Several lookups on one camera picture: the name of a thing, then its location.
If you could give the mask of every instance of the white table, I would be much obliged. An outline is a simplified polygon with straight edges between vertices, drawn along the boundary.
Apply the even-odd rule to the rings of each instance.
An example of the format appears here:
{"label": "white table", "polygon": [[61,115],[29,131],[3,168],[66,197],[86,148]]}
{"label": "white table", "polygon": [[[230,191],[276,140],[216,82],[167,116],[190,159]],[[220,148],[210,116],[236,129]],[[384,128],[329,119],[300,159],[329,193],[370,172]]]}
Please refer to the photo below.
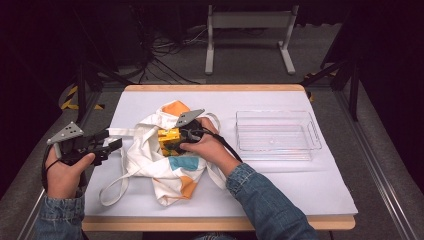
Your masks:
{"label": "white table", "polygon": [[[358,212],[300,85],[129,86],[118,103],[111,127],[132,128],[160,106],[180,100],[204,108],[221,121],[221,135],[236,146],[235,113],[240,110],[309,111],[322,148],[312,161],[245,161],[268,177],[308,217],[317,230],[348,230]],[[130,146],[131,138],[124,139]],[[86,231],[243,231],[253,230],[240,204],[204,172],[190,200],[168,207],[155,198],[150,179],[133,177],[115,205],[100,204],[99,191],[122,175],[117,152],[95,168],[86,191]],[[115,186],[116,194],[119,185]]]}

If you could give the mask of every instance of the transparent plastic box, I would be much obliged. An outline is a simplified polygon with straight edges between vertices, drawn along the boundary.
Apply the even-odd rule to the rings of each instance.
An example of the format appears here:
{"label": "transparent plastic box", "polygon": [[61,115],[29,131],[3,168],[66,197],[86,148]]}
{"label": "transparent plastic box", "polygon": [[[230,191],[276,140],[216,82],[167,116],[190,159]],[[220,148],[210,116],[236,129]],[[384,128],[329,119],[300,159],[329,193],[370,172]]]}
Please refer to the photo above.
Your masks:
{"label": "transparent plastic box", "polygon": [[238,111],[237,150],[243,160],[311,161],[321,149],[307,111]]}

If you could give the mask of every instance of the white metal frame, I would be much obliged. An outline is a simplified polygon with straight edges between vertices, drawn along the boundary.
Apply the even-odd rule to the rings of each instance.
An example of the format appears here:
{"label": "white metal frame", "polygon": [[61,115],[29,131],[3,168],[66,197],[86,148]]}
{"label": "white metal frame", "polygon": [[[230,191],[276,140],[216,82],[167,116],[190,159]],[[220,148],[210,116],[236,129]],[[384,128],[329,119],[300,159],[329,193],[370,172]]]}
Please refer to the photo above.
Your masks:
{"label": "white metal frame", "polygon": [[284,41],[279,41],[278,46],[286,65],[287,73],[295,74],[293,62],[287,50],[290,37],[296,21],[299,6],[293,6],[291,11],[279,12],[214,12],[212,5],[208,11],[208,49],[206,53],[205,73],[213,73],[214,57],[214,28],[283,28],[285,29]]}

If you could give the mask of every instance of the person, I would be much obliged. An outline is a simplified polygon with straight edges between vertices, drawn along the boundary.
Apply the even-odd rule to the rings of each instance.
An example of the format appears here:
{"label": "person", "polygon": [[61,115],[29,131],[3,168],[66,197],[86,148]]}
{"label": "person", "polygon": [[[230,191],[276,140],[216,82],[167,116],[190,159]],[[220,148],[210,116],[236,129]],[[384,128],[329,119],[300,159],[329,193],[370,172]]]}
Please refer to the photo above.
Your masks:
{"label": "person", "polygon": [[[218,133],[208,118],[199,118],[201,125]],[[317,239],[305,214],[274,184],[246,163],[236,160],[225,147],[209,134],[197,143],[182,143],[182,149],[197,153],[215,164],[227,177],[226,186],[240,202],[256,230],[258,239]],[[36,239],[84,239],[81,223],[84,218],[84,195],[78,191],[80,174],[94,160],[84,156],[73,166],[58,162],[48,173],[48,191],[36,220]],[[56,160],[50,151],[46,167]],[[233,239],[226,235],[202,239]]]}

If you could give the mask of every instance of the table edge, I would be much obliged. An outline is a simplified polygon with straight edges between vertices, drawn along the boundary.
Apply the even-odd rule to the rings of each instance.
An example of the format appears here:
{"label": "table edge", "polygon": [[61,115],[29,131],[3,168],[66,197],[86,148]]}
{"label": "table edge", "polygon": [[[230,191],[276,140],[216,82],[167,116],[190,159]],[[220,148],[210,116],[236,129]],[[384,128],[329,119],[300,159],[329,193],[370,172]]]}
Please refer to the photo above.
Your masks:
{"label": "table edge", "polygon": [[305,91],[300,84],[129,85],[124,92],[149,91]]}
{"label": "table edge", "polygon": [[[351,230],[353,215],[307,216],[316,230]],[[246,217],[99,217],[86,216],[84,231],[254,231]]]}

